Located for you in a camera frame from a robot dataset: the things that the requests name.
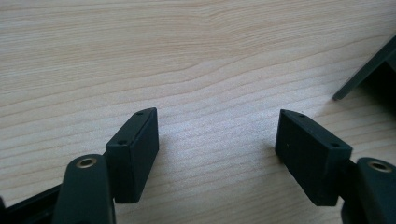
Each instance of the wooden table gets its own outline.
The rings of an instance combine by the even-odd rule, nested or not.
[[[274,152],[280,108],[396,164],[395,115],[332,95],[396,32],[396,1],[2,1],[0,195],[60,184],[156,106],[160,152],[118,223],[340,223]]]

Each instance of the black plastic part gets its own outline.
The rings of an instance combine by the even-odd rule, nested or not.
[[[115,223],[114,205],[103,156],[85,155],[67,165],[52,223]]]
[[[140,200],[159,150],[157,109],[135,113],[106,144],[106,161],[116,203]]]
[[[0,223],[50,223],[60,185],[4,208]]]
[[[388,65],[392,73],[396,72],[396,36],[394,36],[359,72],[353,76],[332,98],[341,100],[348,95],[355,87],[360,85],[368,76],[376,76],[375,71],[382,65]],[[394,78],[387,78],[382,83],[395,85]],[[394,88],[386,89],[395,92]]]
[[[357,192],[369,223],[396,223],[396,167],[373,158],[357,162]]]
[[[280,110],[276,154],[315,205],[336,205],[338,166],[351,153],[350,145],[311,118]]]

